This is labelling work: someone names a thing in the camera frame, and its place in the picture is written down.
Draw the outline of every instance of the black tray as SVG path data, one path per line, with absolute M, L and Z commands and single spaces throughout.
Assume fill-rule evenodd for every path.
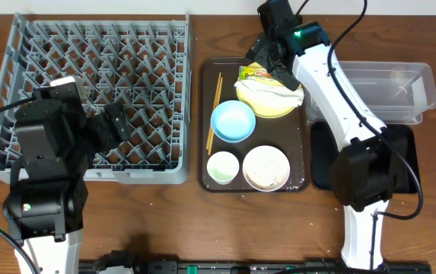
M 201 65 L 199 72 L 199 166 L 198 177 L 201 186 L 213 193 L 250 193 L 258 192 L 245 180 L 243 171 L 227 185 L 216 183 L 208 174 L 208 151 L 205 145 L 208 139 L 209 124 L 212 114 L 212 105 L 215 99 L 216 84 L 219 72 L 223 77 L 220 102 L 238 100 L 234 83 L 238 78 L 240 65 L 249 65 L 245 58 L 211 58 Z M 212 154 L 219 151 L 229 151 L 238 158 L 240 165 L 247 153 L 261 145 L 271 145 L 280 149 L 287 156 L 291 174 L 287 183 L 277 192 L 299 192 L 304 190 L 309 180 L 306 179 L 304 168 L 303 142 L 306 139 L 304 108 L 296 108 L 289 114 L 276 118 L 256 118 L 256 127 L 253 134 L 237 144 L 229 144 L 214 136 Z

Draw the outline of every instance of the tray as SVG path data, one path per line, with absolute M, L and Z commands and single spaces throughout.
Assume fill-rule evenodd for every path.
M 185 21 L 34 21 L 14 16 L 0 107 L 56 78 L 80 76 L 87 113 L 125 102 L 129 142 L 98 153 L 86 180 L 183 183 L 189 173 L 192 27 Z M 14 112 L 0 113 L 0 180 L 21 156 Z M 27 177 L 21 170 L 21 179 Z
M 205 145 L 208 138 L 212 104 L 215 99 L 218 75 L 221 72 L 223 86 L 221 100 L 238 100 L 234 83 L 238 78 L 240 65 L 249 65 L 245 58 L 211 58 L 206 60 L 199 72 L 199 184 L 213 193 L 252 193 L 258 192 L 245 180 L 242 167 L 233 181 L 227 185 L 216 183 L 208 174 L 208 151 Z M 260 145 L 271 145 L 280 149 L 287 156 L 291 165 L 291 174 L 287 183 L 277 192 L 300 192 L 308 185 L 304 169 L 302 140 L 306 139 L 304 108 L 296 108 L 291 113 L 276 119 L 256 118 L 253 134 L 237 144 L 228 144 L 214 137 L 212 154 L 218 151 L 229 151 L 238 158 L 240 165 L 247 153 Z

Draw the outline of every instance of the wooden table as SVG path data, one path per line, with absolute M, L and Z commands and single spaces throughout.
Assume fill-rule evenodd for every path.
M 175 16 L 30 16 L 29 20 L 144 20 Z M 334 38 L 356 16 L 306 16 Z M 0 66 L 12 16 L 0 15 Z M 199 65 L 212 56 L 242 56 L 261 31 L 256 16 L 192 16 L 195 56 L 192 140 L 197 140 Z M 341 60 L 426 62 L 436 84 L 436 17 L 368 16 L 337 49 Z M 436 110 L 413 126 L 425 192 L 421 215 L 412 221 L 386 219 L 382 253 L 387 260 L 428 261 L 436 272 Z M 192 145 L 189 179 L 179 186 L 130 186 L 87 182 L 81 258 L 130 249 L 146 258 L 174 254 L 185 260 L 294 261 L 338 258 L 343 210 L 332 193 L 312 186 L 302 193 L 218 195 L 196 182 L 197 146 Z M 0 227 L 7 229 L 0 182 Z M 389 211 L 410 213 L 416 196 L 395 195 Z M 13 249 L 0 238 L 0 273 L 18 272 Z

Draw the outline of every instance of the cable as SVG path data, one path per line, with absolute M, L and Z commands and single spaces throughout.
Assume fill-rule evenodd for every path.
M 377 270 L 366 270 L 366 269 L 354 269 L 345 268 L 339 266 L 312 266 L 312 267 L 301 267 L 296 269 L 287 269 L 275 274 L 296 274 L 296 273 L 306 273 L 306 272 L 332 272 L 332 273 L 348 273 L 348 274 L 385 274 L 384 271 Z
M 10 109 L 12 109 L 14 107 L 20 106 L 21 104 L 25 104 L 25 103 L 28 103 L 28 102 L 31 102 L 31 101 L 35 101 L 35 99 L 36 99 L 35 97 L 31 97 L 31 98 L 19 100 L 18 102 L 6 105 L 4 107 L 0 107 L 0 113 L 3 112 L 3 111 L 6 111 L 6 110 L 10 110 Z
M 299 8 L 299 10 L 297 11 L 297 13 L 295 14 L 295 16 L 298 16 L 302 9 L 306 6 L 306 4 L 309 2 L 309 0 L 305 0 L 304 3 L 302 3 L 301 7 Z
M 12 247 L 14 247 L 15 250 L 25 259 L 32 274 L 38 274 L 37 267 L 30 259 L 28 254 L 25 252 L 25 250 L 21 248 L 20 244 L 18 244 L 10 235 L 6 234 L 1 228 L 0 236 L 3 237 Z
M 336 48 L 336 46 L 338 46 L 339 41 L 341 41 L 341 39 L 344 36 L 346 36 L 346 34 L 348 34 L 348 32 L 350 30 L 352 30 L 353 27 L 355 27 L 358 23 L 360 23 L 361 19 L 363 19 L 364 15 L 365 15 L 365 13 L 367 11 L 367 6 L 368 6 L 368 0 L 364 0 L 363 11 L 361 11 L 361 14 L 358 17 L 358 19 L 356 19 L 356 21 L 351 26 L 349 26 L 343 33 L 341 33 L 341 35 L 339 35 L 339 37 L 336 39 L 336 41 L 334 41 L 334 43 L 332 44 L 331 48 L 329 49 L 328 56 L 327 56 L 327 65 L 328 65 L 328 69 L 329 69 L 329 75 L 333 79 L 334 84 L 336 85 L 336 87 L 339 90 L 339 93 L 341 93 L 342 97 L 345 99 L 346 103 L 352 109 L 353 113 L 355 113 L 357 118 L 360 120 L 361 124 L 364 125 L 373 134 L 375 134 L 375 136 L 377 138 L 379 138 L 379 140 L 381 140 L 382 143 L 384 143 L 392 151 L 392 153 L 394 153 L 395 156 L 398 157 L 398 159 L 400 159 L 400 161 L 402 162 L 404 167 L 407 169 L 409 174 L 412 176 L 412 178 L 414 180 L 414 183 L 415 183 L 415 188 L 417 189 L 417 193 L 418 193 L 417 209 L 415 209 L 415 211 L 412 214 L 410 214 L 410 215 L 405 215 L 405 216 L 404 215 L 396 215 L 396 214 L 392 214 L 392 213 L 389 213 L 389 212 L 375 212 L 372 215 L 372 217 L 373 217 L 373 231 L 372 231 L 372 235 L 371 235 L 370 269 L 373 269 L 375 234 L 376 234 L 376 230 L 377 230 L 378 215 L 383 215 L 383 216 L 386 216 L 386 217 L 391 217 L 391 218 L 395 218 L 395 219 L 398 219 L 398 220 L 404 220 L 404 221 L 405 220 L 413 219 L 422 210 L 422 206 L 424 205 L 424 193 L 422 192 L 421 184 L 418 181 L 418 178 L 415 175 L 414 170 L 410 167 L 410 165 L 407 162 L 407 160 L 404 157 L 402 157 L 402 155 L 392 146 L 392 144 L 390 144 L 390 142 L 388 142 L 388 140 L 385 137 L 383 137 L 373 126 L 370 125 L 370 123 L 368 123 L 368 121 L 367 121 L 367 119 L 365 117 L 363 117 L 361 115 L 361 113 L 356 109 L 355 105 L 353 105 L 353 103 L 349 100 L 348 96 L 346 95 L 345 91 L 342 89 L 342 86 L 339 83 L 339 81 L 338 81 L 338 79 L 337 79 L 337 77 L 336 77 L 336 75 L 334 73 L 333 64 L 331 62 L 331 58 L 333 56 L 334 49 Z

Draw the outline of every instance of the bowl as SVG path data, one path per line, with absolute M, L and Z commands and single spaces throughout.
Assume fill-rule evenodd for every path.
M 211 115 L 211 126 L 217 137 L 228 143 L 238 143 L 248 138 L 255 129 L 253 110 L 238 100 L 219 104 Z
M 222 185 L 229 184 L 238 175 L 240 162 L 229 152 L 220 151 L 214 153 L 208 160 L 208 174 L 216 182 Z
M 271 192 L 287 183 L 291 166 L 287 156 L 269 145 L 262 145 L 248 152 L 243 160 L 243 175 L 254 189 Z

